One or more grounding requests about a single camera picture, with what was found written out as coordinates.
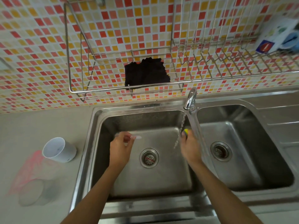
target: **hand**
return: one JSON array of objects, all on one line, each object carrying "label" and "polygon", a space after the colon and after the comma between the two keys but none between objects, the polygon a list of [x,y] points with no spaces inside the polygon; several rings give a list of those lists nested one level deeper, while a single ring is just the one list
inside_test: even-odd
[{"label": "hand", "polygon": [[110,142],[110,167],[119,168],[119,170],[122,171],[130,159],[135,139],[136,137],[132,137],[129,132],[120,132],[119,135]]},{"label": "hand", "polygon": [[182,132],[181,153],[191,167],[202,162],[201,148],[192,130],[188,130],[188,137]]}]

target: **wire shelf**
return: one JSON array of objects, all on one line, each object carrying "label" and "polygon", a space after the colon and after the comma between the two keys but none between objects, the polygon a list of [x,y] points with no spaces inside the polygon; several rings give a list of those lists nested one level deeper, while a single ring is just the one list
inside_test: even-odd
[{"label": "wire shelf", "polygon": [[[260,54],[253,49],[262,23],[277,15],[283,3],[294,0],[279,3],[276,0],[175,0],[172,31],[166,39],[169,45],[100,53],[97,46],[101,44],[86,35],[88,28],[81,25],[74,11],[73,4],[78,2],[82,1],[64,4],[64,20],[70,91],[82,101],[182,92],[186,83],[299,72],[298,55],[287,51]],[[94,0],[85,2],[95,4]],[[299,17],[298,9],[299,3],[292,3],[292,7],[279,14]],[[78,33],[72,35],[69,34],[69,13],[79,28]],[[69,45],[69,39],[74,36],[79,39],[80,53]],[[162,59],[170,82],[125,86],[125,65],[146,57]]]}]

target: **drain strainer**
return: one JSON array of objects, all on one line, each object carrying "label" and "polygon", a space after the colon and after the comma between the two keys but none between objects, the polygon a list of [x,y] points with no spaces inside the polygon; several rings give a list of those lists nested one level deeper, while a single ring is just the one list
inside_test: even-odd
[{"label": "drain strainer", "polygon": [[153,148],[146,148],[140,154],[140,163],[145,168],[153,168],[159,161],[159,154]]},{"label": "drain strainer", "polygon": [[212,155],[219,161],[227,162],[232,157],[230,147],[224,142],[214,142],[211,145]]}]

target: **folded cloth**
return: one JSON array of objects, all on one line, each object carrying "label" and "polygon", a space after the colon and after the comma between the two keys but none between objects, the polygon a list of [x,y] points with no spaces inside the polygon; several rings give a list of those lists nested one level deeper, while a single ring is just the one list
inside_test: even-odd
[{"label": "folded cloth", "polygon": [[125,86],[137,86],[170,82],[161,58],[143,59],[140,64],[132,62],[125,66]]}]

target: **person's right arm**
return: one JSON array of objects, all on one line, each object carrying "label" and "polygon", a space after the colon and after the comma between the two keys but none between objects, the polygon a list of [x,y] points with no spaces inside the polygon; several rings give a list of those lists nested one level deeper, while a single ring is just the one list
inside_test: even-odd
[{"label": "person's right arm", "polygon": [[221,224],[263,224],[261,220],[202,162],[192,130],[182,133],[181,152],[202,183]]}]

